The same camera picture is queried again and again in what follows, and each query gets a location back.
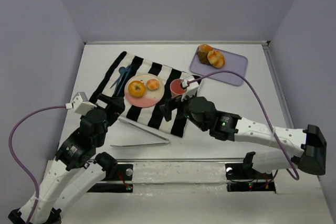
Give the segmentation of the small round bun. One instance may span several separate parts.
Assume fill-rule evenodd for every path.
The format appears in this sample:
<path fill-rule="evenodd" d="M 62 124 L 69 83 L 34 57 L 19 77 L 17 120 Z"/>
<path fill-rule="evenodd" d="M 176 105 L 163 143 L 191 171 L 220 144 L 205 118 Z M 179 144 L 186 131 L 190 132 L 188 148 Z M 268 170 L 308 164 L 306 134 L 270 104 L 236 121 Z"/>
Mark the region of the small round bun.
<path fill-rule="evenodd" d="M 150 79 L 146 83 L 146 87 L 150 91 L 154 91 L 160 88 L 160 81 L 158 79 Z"/>

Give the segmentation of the orange bagel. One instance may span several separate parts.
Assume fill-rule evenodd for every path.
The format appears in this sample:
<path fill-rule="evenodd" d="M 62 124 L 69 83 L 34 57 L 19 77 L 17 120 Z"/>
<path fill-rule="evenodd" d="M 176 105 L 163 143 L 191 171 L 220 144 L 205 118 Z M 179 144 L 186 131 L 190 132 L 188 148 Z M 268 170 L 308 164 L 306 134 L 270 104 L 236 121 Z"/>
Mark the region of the orange bagel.
<path fill-rule="evenodd" d="M 128 85 L 128 92 L 132 97 L 141 98 L 146 92 L 146 86 L 141 81 L 132 81 Z"/>

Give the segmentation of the metal tongs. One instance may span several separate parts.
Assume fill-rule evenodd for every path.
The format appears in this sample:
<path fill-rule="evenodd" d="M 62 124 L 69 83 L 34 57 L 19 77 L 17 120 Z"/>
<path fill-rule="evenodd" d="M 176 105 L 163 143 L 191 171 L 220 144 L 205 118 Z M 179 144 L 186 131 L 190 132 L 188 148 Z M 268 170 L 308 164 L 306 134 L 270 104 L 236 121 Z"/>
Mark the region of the metal tongs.
<path fill-rule="evenodd" d="M 158 135 L 156 133 L 153 133 L 153 132 L 151 132 L 151 131 L 149 131 L 147 129 L 144 129 L 144 128 L 140 127 L 140 126 L 137 126 L 134 123 L 126 121 L 125 119 L 118 118 L 118 120 L 119 120 L 119 122 L 121 122 L 123 124 L 130 125 L 130 126 L 136 128 L 136 129 L 140 130 L 140 131 L 143 131 L 143 132 L 146 132 L 146 133 L 148 133 L 150 135 L 153 135 L 153 136 L 155 136 L 155 137 L 157 137 L 157 138 L 159 138 L 159 139 L 161 139 L 163 141 L 160 142 L 160 143 L 145 143 L 145 144 L 134 144 L 134 145 L 110 145 L 113 148 L 137 148 L 137 147 L 164 146 L 164 145 L 170 144 L 170 142 L 171 142 L 168 138 L 160 136 L 160 135 Z"/>

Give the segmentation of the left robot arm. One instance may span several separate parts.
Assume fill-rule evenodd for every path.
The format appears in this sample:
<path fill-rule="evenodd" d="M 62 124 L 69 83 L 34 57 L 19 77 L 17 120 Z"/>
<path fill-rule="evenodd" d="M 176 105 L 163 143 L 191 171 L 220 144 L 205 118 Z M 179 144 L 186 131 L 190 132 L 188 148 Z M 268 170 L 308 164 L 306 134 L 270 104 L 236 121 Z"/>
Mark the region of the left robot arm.
<path fill-rule="evenodd" d="M 60 223 L 70 204 L 97 182 L 115 174 L 117 160 L 106 152 L 98 154 L 96 149 L 104 145 L 108 128 L 124 112 L 124 99 L 101 93 L 98 100 L 106 106 L 93 104 L 85 93 L 78 92 L 70 103 L 61 106 L 61 109 L 80 114 L 80 124 L 57 150 L 40 184 L 18 159 L 13 150 L 13 138 L 9 138 L 13 159 L 32 179 L 35 187 L 29 201 L 8 215 L 12 223 Z"/>

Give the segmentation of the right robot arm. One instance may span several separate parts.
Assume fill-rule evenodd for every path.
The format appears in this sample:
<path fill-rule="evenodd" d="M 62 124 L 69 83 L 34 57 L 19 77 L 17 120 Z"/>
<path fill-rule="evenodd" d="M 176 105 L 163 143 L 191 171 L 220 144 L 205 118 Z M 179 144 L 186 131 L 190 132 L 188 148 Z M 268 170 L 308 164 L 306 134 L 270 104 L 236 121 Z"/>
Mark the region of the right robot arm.
<path fill-rule="evenodd" d="M 306 129 L 267 126 L 238 114 L 219 111 L 204 97 L 168 98 L 160 110 L 166 121 L 187 119 L 201 131 L 221 141 L 249 142 L 271 147 L 271 152 L 249 152 L 241 169 L 247 174 L 269 173 L 272 170 L 294 169 L 317 176 L 326 172 L 327 142 L 315 125 Z"/>

